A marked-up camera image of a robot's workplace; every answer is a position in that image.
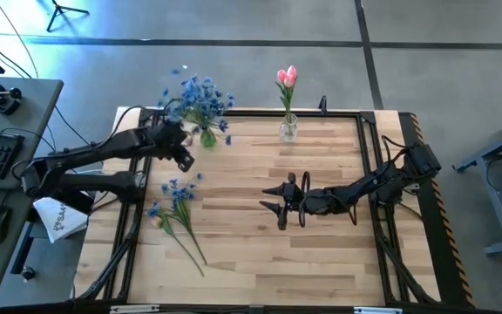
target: green stem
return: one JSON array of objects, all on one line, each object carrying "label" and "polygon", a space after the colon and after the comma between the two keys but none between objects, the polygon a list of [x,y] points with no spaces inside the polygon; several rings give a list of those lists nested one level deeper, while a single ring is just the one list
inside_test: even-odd
[{"label": "green stem", "polygon": [[175,239],[175,241],[177,241],[180,244],[181,248],[183,248],[183,250],[186,251],[186,253],[189,255],[189,257],[191,257],[191,259],[193,260],[193,263],[195,263],[195,265],[197,265],[197,268],[199,269],[200,275],[205,276],[205,273],[202,272],[202,269],[200,268],[199,264],[197,263],[197,261],[195,261],[195,259],[191,255],[191,253],[189,253],[189,251],[186,249],[186,247],[183,246],[183,244],[181,244],[180,240],[177,237],[174,237],[174,239]]},{"label": "green stem", "polygon": [[202,257],[202,260],[205,262],[205,265],[208,265],[208,262],[207,262],[207,259],[205,258],[205,255],[202,253],[202,250],[200,250],[200,245],[197,242],[197,238],[195,237],[195,234],[193,233],[193,229],[189,228],[189,229],[187,229],[187,232],[193,238],[193,242],[195,242],[195,246],[199,250],[200,256]]},{"label": "green stem", "polygon": [[[199,269],[199,272],[200,272],[200,275],[201,276],[205,276],[205,274],[202,272],[202,269],[200,268],[199,264],[197,263],[197,261],[193,258],[193,256],[191,255],[191,253],[189,253],[189,251],[187,250],[187,248],[180,242],[180,239],[178,239],[177,236],[175,236],[173,230],[172,230],[172,226],[170,225],[170,221],[168,219],[168,217],[171,217],[170,215],[164,213],[161,215],[162,217],[162,228],[164,229],[164,231],[166,231],[167,234],[169,234],[180,246],[181,248],[183,248],[183,250],[185,250],[185,252],[189,255],[189,257],[191,257],[191,260],[193,260],[193,263],[195,263],[195,265],[197,266],[197,268]],[[176,216],[173,216],[174,219],[178,220],[179,222],[181,222],[178,217]]]}]

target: wooden table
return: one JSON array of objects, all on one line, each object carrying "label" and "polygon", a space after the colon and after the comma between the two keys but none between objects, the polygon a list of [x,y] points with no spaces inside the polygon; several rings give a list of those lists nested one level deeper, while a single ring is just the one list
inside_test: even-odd
[{"label": "wooden table", "polygon": [[[118,116],[124,110],[119,108]],[[375,115],[379,135],[404,143],[397,112],[375,111]],[[119,130],[135,127],[138,117],[139,110],[131,110]],[[208,266],[184,229],[173,227],[200,261],[205,276],[169,235],[145,218],[128,302],[384,305],[366,197],[357,205],[357,226],[352,225],[348,215],[307,215],[307,227],[302,229],[297,213],[290,213],[286,231],[279,231],[275,215],[259,204],[259,200],[281,201],[261,190],[280,185],[290,171],[301,180],[302,173],[308,170],[311,188],[345,185],[362,177],[356,122],[345,118],[300,118],[296,143],[283,144],[278,138],[281,118],[227,119],[233,136],[231,147],[221,143],[211,152],[195,140],[189,148],[195,163],[186,174],[173,161],[154,160],[146,193],[146,208],[154,200],[169,207],[169,200],[160,191],[162,183],[172,178],[183,183],[198,171],[204,174],[191,208],[193,230]],[[391,149],[392,155],[397,153],[395,147]],[[128,164],[129,160],[108,160],[104,170],[127,170]],[[414,196],[404,195],[404,204],[418,210]],[[90,219],[75,278],[79,293],[88,288],[110,257],[118,211],[116,203]],[[405,265],[428,294],[439,299],[423,223],[399,206],[395,218]],[[123,264],[116,276],[116,289],[122,269]],[[397,296],[392,267],[390,273]]]}]

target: yellow black striped tape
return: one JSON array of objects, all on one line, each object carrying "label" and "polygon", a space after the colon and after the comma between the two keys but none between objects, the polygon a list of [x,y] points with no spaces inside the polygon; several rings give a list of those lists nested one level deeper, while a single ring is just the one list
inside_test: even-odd
[{"label": "yellow black striped tape", "polygon": [[[410,113],[411,119],[414,123],[414,127],[416,129],[417,139],[424,144],[424,136],[422,135],[422,130],[419,127],[419,123],[417,122],[417,116],[414,113]],[[437,198],[437,205],[441,211],[441,217],[443,218],[443,224],[446,228],[446,234],[449,237],[449,244],[451,245],[451,251],[454,255],[455,263],[458,268],[458,275],[460,276],[460,280],[462,281],[462,288],[466,293],[466,301],[472,306],[476,306],[474,300],[471,296],[470,285],[468,284],[468,278],[466,277],[466,269],[460,260],[460,254],[458,253],[458,246],[456,241],[454,240],[454,235],[452,234],[451,224],[449,222],[449,218],[446,215],[446,210],[444,209],[443,199],[441,198],[441,192],[439,192],[438,183],[432,179],[431,185],[433,187],[433,192],[435,193],[435,197]]]}]

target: tulip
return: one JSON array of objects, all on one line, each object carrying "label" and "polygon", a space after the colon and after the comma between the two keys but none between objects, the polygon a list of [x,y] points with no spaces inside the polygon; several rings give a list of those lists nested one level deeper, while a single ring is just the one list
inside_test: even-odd
[{"label": "tulip", "polygon": [[276,77],[278,78],[278,83],[284,84],[284,79],[286,79],[286,71],[279,70],[278,73],[276,73]]},{"label": "tulip", "polygon": [[293,65],[291,65],[288,68],[288,72],[286,72],[285,74],[286,77],[284,78],[284,85],[288,88],[294,87],[295,81],[297,80],[297,69]]}]

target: glass vase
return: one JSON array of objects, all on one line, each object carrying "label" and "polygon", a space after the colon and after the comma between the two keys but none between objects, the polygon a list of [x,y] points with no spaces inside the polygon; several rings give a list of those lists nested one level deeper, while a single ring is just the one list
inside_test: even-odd
[{"label": "glass vase", "polygon": [[297,139],[297,117],[293,113],[286,113],[280,125],[280,140],[291,143],[295,139]]}]

